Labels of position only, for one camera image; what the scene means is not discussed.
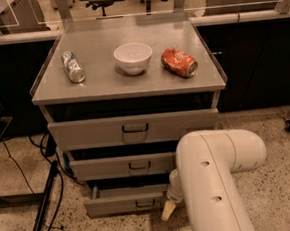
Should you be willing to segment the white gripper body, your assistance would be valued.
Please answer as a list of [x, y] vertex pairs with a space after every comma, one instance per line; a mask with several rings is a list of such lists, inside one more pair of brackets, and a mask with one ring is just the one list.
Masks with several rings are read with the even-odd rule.
[[173, 203], [181, 203], [184, 200], [179, 172], [176, 169], [170, 173], [166, 197]]

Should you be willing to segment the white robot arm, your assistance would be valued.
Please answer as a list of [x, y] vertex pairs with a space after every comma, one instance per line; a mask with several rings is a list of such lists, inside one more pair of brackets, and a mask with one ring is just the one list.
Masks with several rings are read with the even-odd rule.
[[162, 219], [185, 203], [192, 231], [255, 231], [232, 175], [266, 160], [262, 138], [246, 130], [198, 130], [177, 144]]

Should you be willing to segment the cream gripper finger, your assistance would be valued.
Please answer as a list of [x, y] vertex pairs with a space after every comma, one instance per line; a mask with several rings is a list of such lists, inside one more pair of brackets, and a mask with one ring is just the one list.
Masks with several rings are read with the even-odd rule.
[[167, 221], [170, 216], [173, 214], [174, 210], [176, 209], [176, 203], [170, 200], [167, 200], [164, 204], [163, 212], [161, 215], [161, 219], [163, 221]]

